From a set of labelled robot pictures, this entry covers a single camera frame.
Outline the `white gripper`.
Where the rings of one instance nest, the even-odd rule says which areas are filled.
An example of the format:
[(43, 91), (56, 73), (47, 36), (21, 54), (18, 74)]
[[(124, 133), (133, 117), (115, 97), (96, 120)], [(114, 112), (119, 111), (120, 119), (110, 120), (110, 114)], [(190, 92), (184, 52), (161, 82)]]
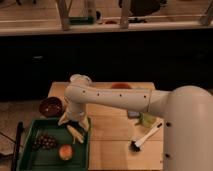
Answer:
[(85, 132), (88, 132), (90, 124), (89, 119), (86, 116), (86, 106), (84, 104), (69, 102), (66, 107), (66, 113), (60, 117), (58, 125), (65, 124), (70, 120), (76, 121), (80, 122), (80, 126)]

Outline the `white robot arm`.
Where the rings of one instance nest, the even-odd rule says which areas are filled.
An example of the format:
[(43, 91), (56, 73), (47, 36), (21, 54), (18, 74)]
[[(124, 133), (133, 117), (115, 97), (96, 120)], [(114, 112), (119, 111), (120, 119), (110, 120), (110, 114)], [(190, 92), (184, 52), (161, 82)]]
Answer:
[(99, 89), (74, 74), (65, 89), (61, 124), (83, 122), (85, 105), (100, 104), (149, 113), (164, 119), (163, 171), (213, 171), (213, 94), (197, 86), (173, 91)]

